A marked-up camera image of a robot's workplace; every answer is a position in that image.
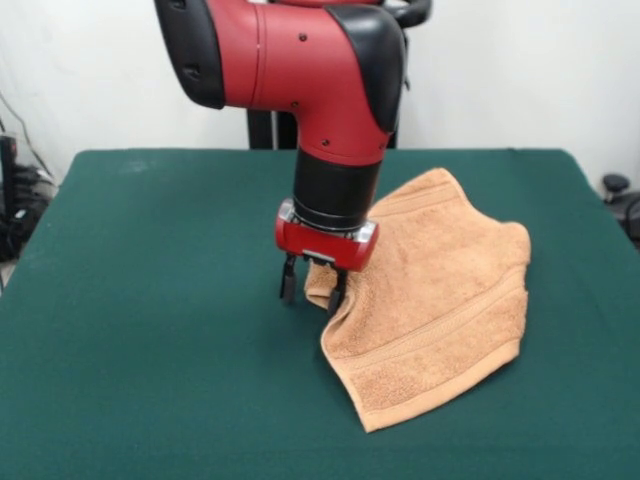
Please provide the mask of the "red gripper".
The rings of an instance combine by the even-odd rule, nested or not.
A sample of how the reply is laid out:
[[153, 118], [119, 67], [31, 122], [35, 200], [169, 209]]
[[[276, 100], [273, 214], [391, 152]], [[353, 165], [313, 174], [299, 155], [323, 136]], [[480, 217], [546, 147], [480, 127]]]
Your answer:
[[285, 199], [279, 209], [275, 225], [277, 247], [288, 253], [283, 265], [280, 299], [291, 304], [296, 295], [296, 256], [319, 260], [336, 267], [336, 284], [331, 291], [327, 314], [333, 317], [344, 301], [348, 272], [362, 271], [368, 264], [377, 240], [379, 225], [367, 220], [355, 232], [330, 232], [318, 230], [302, 223], [296, 216], [294, 202]]

